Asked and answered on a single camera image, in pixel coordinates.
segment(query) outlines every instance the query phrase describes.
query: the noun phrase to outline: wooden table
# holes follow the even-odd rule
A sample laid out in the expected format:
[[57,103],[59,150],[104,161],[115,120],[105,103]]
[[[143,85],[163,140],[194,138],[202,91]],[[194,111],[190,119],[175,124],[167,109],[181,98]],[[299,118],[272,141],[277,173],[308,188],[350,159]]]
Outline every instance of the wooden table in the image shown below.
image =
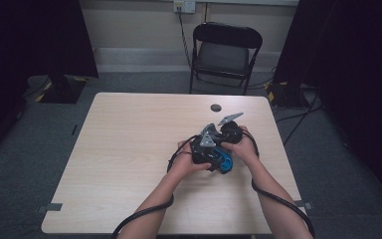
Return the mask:
[[[222,107],[219,113],[211,105]],[[111,233],[166,173],[177,142],[243,112],[261,161],[300,200],[271,108],[263,97],[100,93],[95,96],[52,203],[45,233]],[[271,233],[251,174],[237,158],[227,174],[199,171],[174,192],[160,234]]]

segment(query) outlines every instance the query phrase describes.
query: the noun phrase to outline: electrical outlet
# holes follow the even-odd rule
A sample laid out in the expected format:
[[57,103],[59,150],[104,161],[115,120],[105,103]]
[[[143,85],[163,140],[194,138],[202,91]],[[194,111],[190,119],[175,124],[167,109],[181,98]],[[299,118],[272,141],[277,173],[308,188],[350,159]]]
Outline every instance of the electrical outlet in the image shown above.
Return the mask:
[[195,1],[173,1],[173,12],[195,13]]
[[184,1],[173,1],[173,12],[179,12],[178,9],[181,9],[181,12],[185,13]]
[[195,2],[185,1],[184,9],[185,13],[195,13]]

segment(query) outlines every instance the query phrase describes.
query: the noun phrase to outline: person's left hand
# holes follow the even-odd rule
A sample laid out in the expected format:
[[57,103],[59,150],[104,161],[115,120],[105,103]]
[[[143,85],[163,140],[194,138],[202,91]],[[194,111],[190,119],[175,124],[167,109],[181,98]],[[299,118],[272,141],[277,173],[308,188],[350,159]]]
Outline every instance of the person's left hand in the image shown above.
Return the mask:
[[[183,142],[184,141],[178,142],[178,147],[180,147]],[[169,172],[175,173],[181,179],[196,171],[206,170],[212,165],[210,162],[200,164],[194,163],[192,160],[191,145],[189,142],[186,143],[179,152],[180,153],[173,162]]]

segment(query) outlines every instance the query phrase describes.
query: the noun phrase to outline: wall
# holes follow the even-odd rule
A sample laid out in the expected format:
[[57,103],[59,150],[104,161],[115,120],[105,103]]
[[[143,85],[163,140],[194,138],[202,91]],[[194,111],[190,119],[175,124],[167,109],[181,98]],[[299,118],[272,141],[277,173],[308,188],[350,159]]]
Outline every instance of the wall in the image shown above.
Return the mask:
[[[95,48],[182,49],[181,27],[172,2],[81,1]],[[262,51],[280,52],[295,6],[209,3],[208,20],[245,25],[264,37]],[[197,3],[195,14],[182,15],[191,43],[192,30],[204,21],[206,4]]]

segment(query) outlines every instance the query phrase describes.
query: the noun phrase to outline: forearm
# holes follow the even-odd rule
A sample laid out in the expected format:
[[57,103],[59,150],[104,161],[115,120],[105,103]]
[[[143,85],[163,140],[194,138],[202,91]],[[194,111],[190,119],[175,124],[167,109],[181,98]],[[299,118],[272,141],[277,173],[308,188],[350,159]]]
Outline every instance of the forearm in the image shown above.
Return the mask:
[[[174,173],[167,173],[148,197],[141,203],[135,212],[157,206],[169,201],[173,191],[178,186],[181,179]],[[155,211],[129,222],[120,231],[118,239],[128,238],[151,238],[157,236],[160,225],[163,221],[166,209]]]
[[[248,168],[257,187],[294,204],[287,191],[258,159],[249,160]],[[276,238],[311,238],[303,220],[295,212],[264,195],[259,194],[259,199],[266,220]]]

